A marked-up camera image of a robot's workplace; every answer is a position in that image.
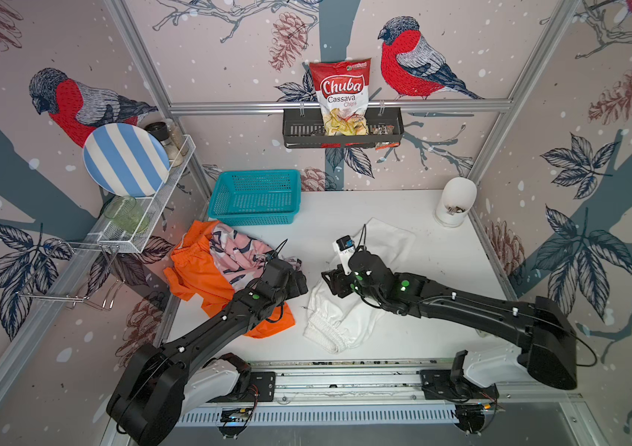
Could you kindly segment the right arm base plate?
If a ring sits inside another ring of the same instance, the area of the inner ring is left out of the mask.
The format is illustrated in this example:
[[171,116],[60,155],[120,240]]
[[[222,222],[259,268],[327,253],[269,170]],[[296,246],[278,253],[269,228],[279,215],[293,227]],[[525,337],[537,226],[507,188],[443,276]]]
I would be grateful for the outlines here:
[[466,379],[451,378],[449,370],[421,370],[421,390],[427,401],[449,401],[464,404],[473,400],[494,401],[500,396],[495,385],[480,388]]

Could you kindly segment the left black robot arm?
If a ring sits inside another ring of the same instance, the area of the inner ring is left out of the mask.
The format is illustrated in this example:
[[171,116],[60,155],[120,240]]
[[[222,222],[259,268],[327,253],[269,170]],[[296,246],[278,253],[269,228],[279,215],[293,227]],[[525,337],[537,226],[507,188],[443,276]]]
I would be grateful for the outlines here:
[[176,340],[141,346],[128,362],[107,405],[116,429],[139,445],[158,445],[172,431],[186,401],[185,390],[196,373],[214,377],[238,372],[226,360],[204,368],[234,339],[260,323],[285,318],[284,304],[308,291],[306,277],[288,262],[274,258],[260,277],[237,292],[217,315]]

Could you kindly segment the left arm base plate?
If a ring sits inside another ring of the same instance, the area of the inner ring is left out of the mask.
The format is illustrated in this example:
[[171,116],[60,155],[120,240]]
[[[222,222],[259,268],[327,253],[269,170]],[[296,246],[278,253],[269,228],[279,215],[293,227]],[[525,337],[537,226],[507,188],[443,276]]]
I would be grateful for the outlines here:
[[260,403],[274,400],[276,374],[274,372],[251,372],[248,380],[240,377],[233,392],[211,399],[210,403],[252,403],[257,397]]

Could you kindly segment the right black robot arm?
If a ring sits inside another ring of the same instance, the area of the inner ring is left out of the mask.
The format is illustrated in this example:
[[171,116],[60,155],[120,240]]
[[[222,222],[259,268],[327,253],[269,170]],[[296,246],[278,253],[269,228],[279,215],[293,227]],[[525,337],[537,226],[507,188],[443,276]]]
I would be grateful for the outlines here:
[[557,390],[575,390],[577,337],[554,301],[537,297],[533,303],[483,297],[457,290],[429,278],[392,271],[367,250],[356,252],[349,265],[321,273],[332,294],[357,294],[364,303],[399,316],[439,319],[464,325],[508,341],[514,359],[488,359],[466,353],[458,359],[469,383],[488,388],[523,371],[533,380]]

